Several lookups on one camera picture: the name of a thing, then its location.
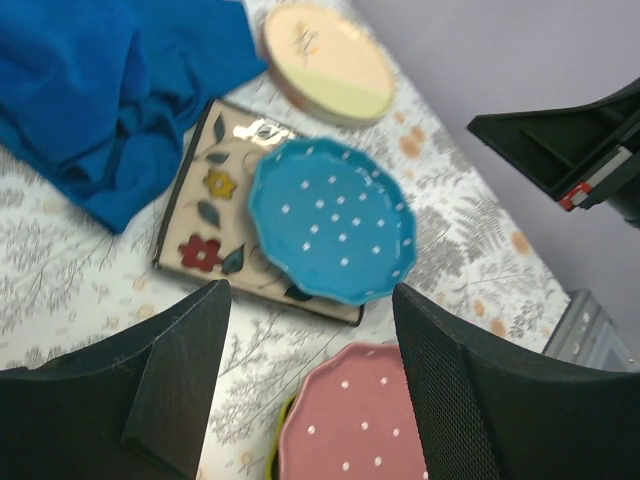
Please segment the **green polka dot plate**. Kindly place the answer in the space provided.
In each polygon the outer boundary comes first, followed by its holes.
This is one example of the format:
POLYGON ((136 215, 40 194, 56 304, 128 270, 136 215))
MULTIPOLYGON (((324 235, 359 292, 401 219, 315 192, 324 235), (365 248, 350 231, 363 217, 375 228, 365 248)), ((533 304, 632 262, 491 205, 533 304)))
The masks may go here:
POLYGON ((289 397, 282 405, 277 418, 275 436, 271 445, 270 453, 265 463, 265 480, 279 479, 279 440, 281 437, 283 426, 287 420, 289 412, 296 400, 297 395, 289 397))

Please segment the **cream round plate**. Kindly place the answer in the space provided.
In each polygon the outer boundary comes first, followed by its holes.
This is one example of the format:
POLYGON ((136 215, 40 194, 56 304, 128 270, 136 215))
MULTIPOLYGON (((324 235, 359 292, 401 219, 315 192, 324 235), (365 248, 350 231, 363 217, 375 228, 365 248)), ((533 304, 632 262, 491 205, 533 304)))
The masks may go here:
POLYGON ((261 46, 287 99, 321 121, 366 127, 393 105, 396 83, 387 55, 335 9, 305 1, 273 7, 262 24, 261 46))

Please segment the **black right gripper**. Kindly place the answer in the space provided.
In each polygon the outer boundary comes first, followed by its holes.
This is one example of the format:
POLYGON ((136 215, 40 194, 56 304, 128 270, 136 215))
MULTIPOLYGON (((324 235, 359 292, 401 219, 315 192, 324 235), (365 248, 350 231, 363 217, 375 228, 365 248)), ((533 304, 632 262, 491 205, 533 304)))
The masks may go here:
POLYGON ((639 82, 562 109, 476 116, 467 129, 564 210, 639 223, 639 82))

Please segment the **blue polka dot plate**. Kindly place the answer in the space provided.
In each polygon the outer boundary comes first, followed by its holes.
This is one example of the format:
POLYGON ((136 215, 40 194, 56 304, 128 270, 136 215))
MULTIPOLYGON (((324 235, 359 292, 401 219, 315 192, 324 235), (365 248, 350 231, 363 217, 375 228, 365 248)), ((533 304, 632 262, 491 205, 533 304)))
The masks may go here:
POLYGON ((311 296, 354 306, 387 297, 417 260, 417 220, 399 184, 329 138, 266 154, 248 212, 264 256, 311 296))

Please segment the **square floral plate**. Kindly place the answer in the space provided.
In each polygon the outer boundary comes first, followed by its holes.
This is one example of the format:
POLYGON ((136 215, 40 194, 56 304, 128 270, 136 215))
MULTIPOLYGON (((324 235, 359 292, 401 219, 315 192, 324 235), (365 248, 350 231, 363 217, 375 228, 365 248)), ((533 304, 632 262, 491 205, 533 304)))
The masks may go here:
POLYGON ((298 131, 233 104, 210 102, 196 123, 160 224, 153 264, 198 283, 358 325, 362 307, 304 293, 263 255, 248 211, 256 164, 298 131))

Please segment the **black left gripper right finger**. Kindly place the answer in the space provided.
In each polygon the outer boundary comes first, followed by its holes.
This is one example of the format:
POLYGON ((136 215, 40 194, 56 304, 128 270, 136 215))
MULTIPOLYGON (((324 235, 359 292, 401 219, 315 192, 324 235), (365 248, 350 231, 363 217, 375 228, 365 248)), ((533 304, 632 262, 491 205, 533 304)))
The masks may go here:
POLYGON ((639 377, 522 348, 412 287, 393 317, 433 479, 635 479, 639 377))

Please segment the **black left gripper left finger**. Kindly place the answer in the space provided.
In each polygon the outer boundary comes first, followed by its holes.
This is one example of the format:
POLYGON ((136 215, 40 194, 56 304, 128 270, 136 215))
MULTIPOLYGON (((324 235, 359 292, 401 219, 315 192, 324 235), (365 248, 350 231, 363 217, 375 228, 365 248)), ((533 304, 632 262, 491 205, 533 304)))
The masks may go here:
POLYGON ((1 374, 5 479, 193 479, 231 307, 214 281, 137 325, 1 374))

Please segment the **pink polka dot plate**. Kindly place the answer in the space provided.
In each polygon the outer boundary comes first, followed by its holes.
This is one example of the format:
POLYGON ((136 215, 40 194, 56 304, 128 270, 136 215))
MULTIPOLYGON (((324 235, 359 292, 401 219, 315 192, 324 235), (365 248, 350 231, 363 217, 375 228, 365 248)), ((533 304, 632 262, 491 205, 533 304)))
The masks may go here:
POLYGON ((278 454, 282 479, 428 478, 399 347, 352 343, 314 368, 278 454))

